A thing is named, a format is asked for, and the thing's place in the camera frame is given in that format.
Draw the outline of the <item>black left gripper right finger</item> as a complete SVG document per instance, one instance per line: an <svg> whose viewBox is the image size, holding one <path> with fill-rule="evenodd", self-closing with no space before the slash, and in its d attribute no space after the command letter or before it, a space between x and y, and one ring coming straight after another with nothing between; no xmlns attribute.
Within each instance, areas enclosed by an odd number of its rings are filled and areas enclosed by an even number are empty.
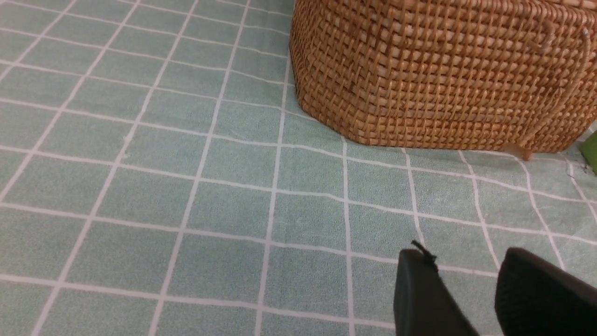
<svg viewBox="0 0 597 336"><path fill-rule="evenodd" d="M506 251L494 308L506 336L597 333L595 287L521 247Z"/></svg>

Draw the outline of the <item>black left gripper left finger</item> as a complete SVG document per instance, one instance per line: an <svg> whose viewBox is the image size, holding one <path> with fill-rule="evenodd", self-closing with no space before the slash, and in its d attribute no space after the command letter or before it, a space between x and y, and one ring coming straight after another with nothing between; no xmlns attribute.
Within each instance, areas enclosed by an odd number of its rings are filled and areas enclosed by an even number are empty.
<svg viewBox="0 0 597 336"><path fill-rule="evenodd" d="M412 240L397 264L394 319L397 336L477 336L439 274L437 257Z"/></svg>

